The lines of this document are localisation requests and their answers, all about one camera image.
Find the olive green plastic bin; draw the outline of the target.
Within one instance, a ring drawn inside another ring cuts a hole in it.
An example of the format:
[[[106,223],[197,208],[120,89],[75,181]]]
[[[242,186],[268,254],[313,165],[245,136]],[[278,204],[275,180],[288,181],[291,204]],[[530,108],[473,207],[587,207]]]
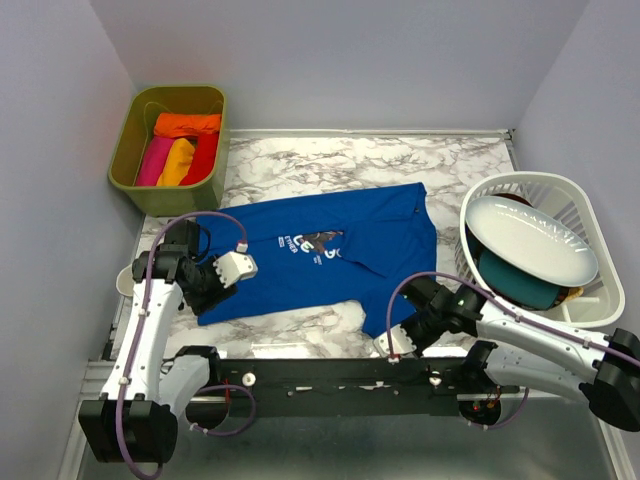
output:
[[[221,131],[213,170],[201,182],[175,187],[136,184],[153,127],[162,113],[219,114]],[[108,170],[111,184],[144,214],[176,217],[220,207],[228,164],[230,133],[224,92],[213,85],[161,85],[139,92],[132,100]]]

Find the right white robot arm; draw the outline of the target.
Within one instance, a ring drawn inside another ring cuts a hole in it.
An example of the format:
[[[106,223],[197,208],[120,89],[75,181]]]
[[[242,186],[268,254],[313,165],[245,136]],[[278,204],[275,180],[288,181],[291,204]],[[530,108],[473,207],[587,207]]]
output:
[[[469,390],[506,384],[533,388],[588,403],[600,420],[621,430],[639,429],[639,339],[621,328],[611,335],[562,326],[527,313],[477,284],[460,279],[451,292],[438,283],[438,272],[419,272],[394,290],[415,308],[402,330],[415,345],[429,346],[445,332],[503,342],[540,364],[528,375],[524,361],[495,368],[476,357],[460,367]]]

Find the blue printed t shirt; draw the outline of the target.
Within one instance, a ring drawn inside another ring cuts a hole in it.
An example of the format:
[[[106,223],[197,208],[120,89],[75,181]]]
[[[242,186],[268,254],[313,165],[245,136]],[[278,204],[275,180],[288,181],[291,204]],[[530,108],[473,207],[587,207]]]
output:
[[[200,216],[202,247],[227,253],[247,232],[258,272],[237,294],[199,315],[201,326],[294,309],[358,302],[371,337],[410,316],[391,296],[406,277],[433,271],[437,232],[423,184],[301,196]]]

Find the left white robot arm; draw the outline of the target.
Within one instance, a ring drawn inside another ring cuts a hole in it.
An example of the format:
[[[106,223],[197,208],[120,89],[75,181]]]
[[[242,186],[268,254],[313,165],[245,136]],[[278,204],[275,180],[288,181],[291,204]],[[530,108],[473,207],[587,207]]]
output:
[[[170,324],[181,306],[205,313],[229,299],[257,265],[242,231],[227,253],[209,258],[206,230],[185,214],[166,224],[133,263],[132,311],[117,359],[97,398],[82,401],[78,421],[97,461],[123,463],[139,478],[142,463],[173,456],[178,420],[198,394],[229,394],[212,346],[187,346],[163,368]]]

